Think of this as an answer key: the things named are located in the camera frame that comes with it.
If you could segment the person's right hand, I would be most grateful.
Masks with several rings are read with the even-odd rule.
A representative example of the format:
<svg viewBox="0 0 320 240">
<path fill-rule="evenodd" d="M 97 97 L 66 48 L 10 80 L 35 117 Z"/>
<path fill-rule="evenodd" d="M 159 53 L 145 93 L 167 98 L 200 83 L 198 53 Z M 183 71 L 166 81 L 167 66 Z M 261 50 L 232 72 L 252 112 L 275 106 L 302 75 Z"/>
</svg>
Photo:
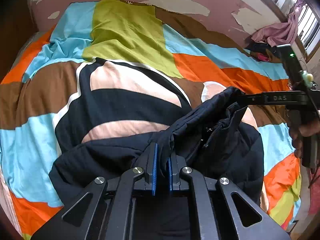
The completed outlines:
<svg viewBox="0 0 320 240">
<path fill-rule="evenodd" d="M 314 119 L 308 124 L 300 125 L 298 128 L 292 124 L 289 126 L 289 135 L 292 139 L 292 146 L 295 149 L 294 155 L 296 158 L 301 158 L 303 155 L 303 142 L 301 137 L 310 137 L 319 135 L 319 120 Z"/>
</svg>

